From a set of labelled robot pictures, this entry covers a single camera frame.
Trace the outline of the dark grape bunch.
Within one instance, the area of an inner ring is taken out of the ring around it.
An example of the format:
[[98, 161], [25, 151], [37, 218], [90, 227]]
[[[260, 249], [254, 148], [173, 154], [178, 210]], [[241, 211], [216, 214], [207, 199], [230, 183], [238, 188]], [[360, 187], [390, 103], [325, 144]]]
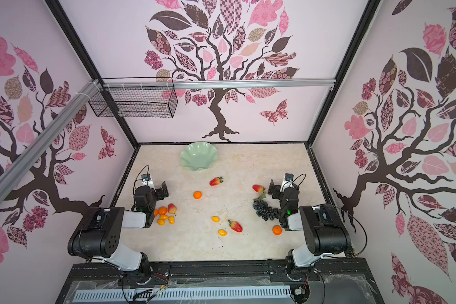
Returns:
[[279, 219], [281, 215], [280, 209], [269, 206], [263, 196], [254, 199], [252, 207], [256, 211], [257, 216], [261, 217], [264, 221]]

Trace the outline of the green scalloped fruit bowl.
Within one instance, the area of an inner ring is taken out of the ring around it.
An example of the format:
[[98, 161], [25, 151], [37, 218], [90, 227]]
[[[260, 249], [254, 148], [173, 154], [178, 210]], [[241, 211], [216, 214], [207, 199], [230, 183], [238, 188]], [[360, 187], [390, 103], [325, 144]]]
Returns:
[[218, 149], [207, 142], [191, 143], [180, 154], [180, 164], [192, 171], [208, 169], [218, 160]]

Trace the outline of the large red strawberry front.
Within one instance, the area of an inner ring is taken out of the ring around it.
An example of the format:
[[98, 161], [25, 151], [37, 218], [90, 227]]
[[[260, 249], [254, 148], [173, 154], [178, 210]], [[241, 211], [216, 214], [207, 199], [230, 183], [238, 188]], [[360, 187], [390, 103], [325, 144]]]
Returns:
[[237, 233], [243, 232], [243, 228], [242, 228], [241, 224], [237, 221], [229, 220], [229, 227]]

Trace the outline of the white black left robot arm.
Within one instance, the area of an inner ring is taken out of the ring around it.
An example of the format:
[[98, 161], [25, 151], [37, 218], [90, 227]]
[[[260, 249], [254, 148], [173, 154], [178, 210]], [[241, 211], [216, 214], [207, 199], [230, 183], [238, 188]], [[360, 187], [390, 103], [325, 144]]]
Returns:
[[133, 191], [132, 210], [124, 207], [89, 209], [68, 241], [69, 255], [107, 263], [119, 271], [142, 274], [148, 279], [154, 276], [147, 255], [130, 249], [120, 240], [125, 229], [150, 228], [157, 202], [169, 196], [165, 182], [154, 188], [149, 174], [141, 181], [143, 185]]

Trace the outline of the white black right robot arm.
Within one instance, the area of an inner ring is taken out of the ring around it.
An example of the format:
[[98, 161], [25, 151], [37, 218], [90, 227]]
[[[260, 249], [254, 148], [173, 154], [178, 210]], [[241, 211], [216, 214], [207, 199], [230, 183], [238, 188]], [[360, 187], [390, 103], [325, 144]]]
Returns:
[[285, 274], [292, 281], [293, 276], [303, 269], [310, 269], [322, 259], [339, 255], [350, 249], [351, 240], [339, 211], [332, 204], [300, 206], [296, 185], [290, 174], [281, 185], [271, 181], [267, 194], [278, 200], [280, 211], [277, 218], [285, 231], [303, 232], [304, 241], [298, 248], [289, 251], [285, 262]]

